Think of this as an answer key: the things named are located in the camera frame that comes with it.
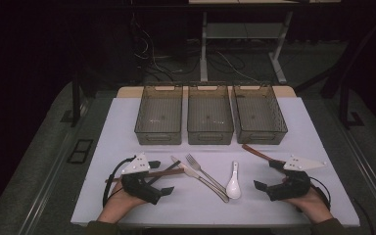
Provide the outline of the person's left hand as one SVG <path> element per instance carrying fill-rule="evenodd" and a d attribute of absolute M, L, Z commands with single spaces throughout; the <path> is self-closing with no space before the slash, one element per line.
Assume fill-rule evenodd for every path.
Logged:
<path fill-rule="evenodd" d="M 110 196 L 108 202 L 104 206 L 104 210 L 109 216 L 120 220 L 128 212 L 134 208 L 145 204 L 145 201 L 135 196 L 131 196 L 124 191 L 120 182 L 118 182 Z"/>

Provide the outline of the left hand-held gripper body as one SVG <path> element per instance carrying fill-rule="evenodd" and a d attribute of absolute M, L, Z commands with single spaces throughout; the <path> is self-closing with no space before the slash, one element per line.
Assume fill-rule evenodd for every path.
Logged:
<path fill-rule="evenodd" d="M 121 176 L 132 173 L 149 172 L 149 160 L 144 152 L 136 155 L 130 164 L 121 171 Z M 145 179 L 136 181 L 135 179 L 122 179 L 122 188 L 126 193 L 135 196 L 145 202 L 155 205 L 162 196 L 160 190 L 152 187 Z"/>

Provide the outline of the steel table knife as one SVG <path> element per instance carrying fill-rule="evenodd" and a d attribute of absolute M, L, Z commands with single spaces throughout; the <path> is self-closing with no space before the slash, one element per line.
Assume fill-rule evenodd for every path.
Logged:
<path fill-rule="evenodd" d="M 202 176 L 200 176 L 198 173 L 196 173 L 192 168 L 183 164 L 179 159 L 177 159 L 174 156 L 171 156 L 170 158 L 172 159 L 172 161 L 175 164 L 177 164 L 177 166 L 179 168 L 181 168 L 184 171 L 184 173 L 186 175 L 188 175 L 189 177 L 193 177 L 193 178 L 199 180 L 200 182 L 202 182 L 204 185 L 206 185 L 208 188 L 210 188 L 224 203 L 229 202 L 229 198 L 220 189 L 218 189 L 213 184 L 208 182 L 206 179 L 204 179 Z"/>

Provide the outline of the clear grey plastic bin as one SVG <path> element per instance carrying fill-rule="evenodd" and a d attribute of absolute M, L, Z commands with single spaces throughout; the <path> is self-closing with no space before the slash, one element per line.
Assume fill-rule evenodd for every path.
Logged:
<path fill-rule="evenodd" d="M 281 143 L 288 127 L 270 85 L 237 84 L 231 98 L 238 143 Z"/>
<path fill-rule="evenodd" d="M 179 145 L 182 142 L 180 85 L 147 85 L 143 89 L 134 132 L 141 145 Z"/>
<path fill-rule="evenodd" d="M 226 85 L 192 85 L 187 116 L 190 145 L 229 145 L 234 132 Z"/>

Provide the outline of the metal floor rail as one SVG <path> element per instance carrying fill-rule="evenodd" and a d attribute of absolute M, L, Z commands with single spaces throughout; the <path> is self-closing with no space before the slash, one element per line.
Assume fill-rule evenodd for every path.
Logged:
<path fill-rule="evenodd" d="M 68 132 L 63 139 L 59 152 L 53 161 L 49 172 L 44 178 L 38 193 L 32 201 L 32 205 L 28 210 L 28 213 L 23 221 L 23 224 L 18 232 L 18 235 L 33 235 L 33 232 L 40 220 L 42 213 L 44 212 L 48 200 L 50 199 L 59 175 L 61 174 L 63 165 L 67 160 L 69 150 L 71 148 L 75 133 Z"/>
<path fill-rule="evenodd" d="M 355 171 L 362 176 L 362 185 L 355 185 L 353 201 L 364 212 L 365 218 L 376 233 L 376 130 L 366 126 L 340 128 L 350 157 L 356 165 Z"/>

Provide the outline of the white metal desk frame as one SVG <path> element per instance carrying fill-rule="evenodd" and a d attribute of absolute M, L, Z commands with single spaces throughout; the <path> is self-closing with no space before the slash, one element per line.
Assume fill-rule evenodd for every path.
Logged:
<path fill-rule="evenodd" d="M 208 12 L 217 7 L 227 7 L 229 10 L 251 10 L 253 7 L 286 7 L 292 6 L 315 6 L 316 4 L 339 3 L 341 0 L 189 0 L 190 6 L 206 7 L 202 16 L 202 37 L 200 56 L 200 76 L 202 81 L 207 81 L 208 59 L 207 41 L 209 39 L 276 39 L 276 47 L 268 53 L 268 57 L 280 84 L 286 84 L 287 79 L 279 63 L 283 45 L 286 41 L 295 10 L 286 9 L 282 21 L 269 23 L 210 23 Z"/>

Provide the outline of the black metal stand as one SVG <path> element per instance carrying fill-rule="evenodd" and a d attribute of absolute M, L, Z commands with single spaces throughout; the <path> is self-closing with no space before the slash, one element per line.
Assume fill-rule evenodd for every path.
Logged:
<path fill-rule="evenodd" d="M 76 127 L 81 119 L 86 101 L 87 98 L 81 89 L 78 74 L 75 73 L 71 78 L 71 107 L 64 112 L 61 122 L 69 123 L 71 127 Z"/>
<path fill-rule="evenodd" d="M 375 31 L 376 20 L 358 38 L 349 42 L 341 58 L 332 67 L 294 88 L 296 93 L 300 93 L 324 80 L 325 83 L 320 91 L 323 98 L 332 99 L 337 92 L 340 92 L 338 118 L 346 129 L 363 125 L 359 115 L 349 112 L 349 72 Z"/>

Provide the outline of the brown wooden spoon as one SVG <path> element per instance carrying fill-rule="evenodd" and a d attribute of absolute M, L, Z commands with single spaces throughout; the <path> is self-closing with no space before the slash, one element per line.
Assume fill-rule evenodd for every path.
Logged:
<path fill-rule="evenodd" d="M 262 158 L 262 159 L 265 159 L 265 160 L 267 160 L 268 162 L 274 162 L 274 163 L 280 163 L 280 164 L 284 164 L 284 163 L 285 163 L 284 161 L 275 160 L 275 159 L 273 159 L 273 158 L 271 158 L 271 157 L 269 157 L 269 156 L 267 156 L 267 155 L 265 155 L 265 154 L 259 152 L 258 150 L 255 150 L 254 148 L 250 147 L 250 146 L 247 145 L 247 144 L 242 144 L 241 147 L 242 147 L 244 150 L 246 150 L 247 152 L 249 152 L 249 153 L 251 153 L 251 154 L 253 154 L 253 155 L 255 155 L 255 156 L 258 156 L 258 157 L 260 157 L 260 158 Z"/>

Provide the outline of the white ceramic spoon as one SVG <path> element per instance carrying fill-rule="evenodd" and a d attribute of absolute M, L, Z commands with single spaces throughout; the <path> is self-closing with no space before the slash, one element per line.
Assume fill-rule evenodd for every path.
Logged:
<path fill-rule="evenodd" d="M 226 185 L 226 194 L 230 199 L 239 199 L 242 195 L 238 181 L 238 168 L 239 163 L 233 161 L 231 177 Z"/>

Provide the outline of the person's right hand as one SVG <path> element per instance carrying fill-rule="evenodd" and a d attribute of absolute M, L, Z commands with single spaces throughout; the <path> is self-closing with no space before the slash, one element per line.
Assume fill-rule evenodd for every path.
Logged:
<path fill-rule="evenodd" d="M 300 209 L 313 224 L 333 218 L 321 196 L 312 188 L 304 196 L 286 199 L 286 202 Z"/>

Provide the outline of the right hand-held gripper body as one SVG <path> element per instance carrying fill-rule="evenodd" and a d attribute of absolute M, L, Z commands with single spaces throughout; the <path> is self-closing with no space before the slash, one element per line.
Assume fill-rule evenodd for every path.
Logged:
<path fill-rule="evenodd" d="M 294 157 L 289 158 L 282 169 L 286 179 L 277 185 L 267 186 L 266 194 L 271 201 L 282 201 L 304 196 L 312 187 L 307 170 L 325 167 L 326 162 Z"/>

